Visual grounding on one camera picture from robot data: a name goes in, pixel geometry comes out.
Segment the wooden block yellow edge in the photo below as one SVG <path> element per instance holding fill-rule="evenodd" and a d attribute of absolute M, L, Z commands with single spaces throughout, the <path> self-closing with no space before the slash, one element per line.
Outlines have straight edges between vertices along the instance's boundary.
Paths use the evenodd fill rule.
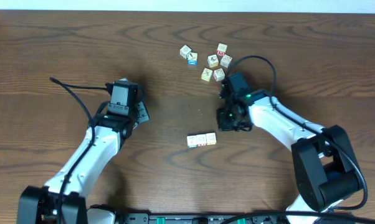
<path fill-rule="evenodd" d="M 206 134 L 206 142 L 207 145 L 214 145 L 217 143 L 216 134 L 215 133 L 207 133 Z"/>

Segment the wooden block red letter U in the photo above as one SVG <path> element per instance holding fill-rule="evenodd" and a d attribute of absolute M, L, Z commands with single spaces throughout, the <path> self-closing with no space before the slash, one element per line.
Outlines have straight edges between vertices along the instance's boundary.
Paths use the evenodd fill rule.
<path fill-rule="evenodd" d="M 198 146 L 206 146 L 207 145 L 206 134 L 198 134 L 196 136 L 196 142 Z"/>

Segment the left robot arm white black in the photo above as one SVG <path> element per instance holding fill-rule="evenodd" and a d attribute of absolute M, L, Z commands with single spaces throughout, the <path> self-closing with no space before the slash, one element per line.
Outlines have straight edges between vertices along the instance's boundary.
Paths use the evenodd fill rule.
<path fill-rule="evenodd" d="M 86 199 L 107 163 L 150 117 L 141 85 L 124 78 L 104 90 L 111 99 L 88 116 L 85 137 L 71 158 L 43 187 L 28 186 L 21 194 L 18 223 L 123 223 L 116 210 L 106 205 L 88 208 Z"/>

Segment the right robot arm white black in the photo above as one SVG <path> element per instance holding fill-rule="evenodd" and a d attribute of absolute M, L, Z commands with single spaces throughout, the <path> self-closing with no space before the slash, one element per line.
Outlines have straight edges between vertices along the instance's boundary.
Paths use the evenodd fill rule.
<path fill-rule="evenodd" d="M 222 90 L 225 106 L 217 110 L 221 131 L 265 130 L 292 154 L 299 191 L 295 201 L 280 214 L 288 223 L 316 223 L 330 219 L 339 203 L 368 186 L 346 131 L 338 125 L 325 128 L 295 114 L 265 90 Z"/>

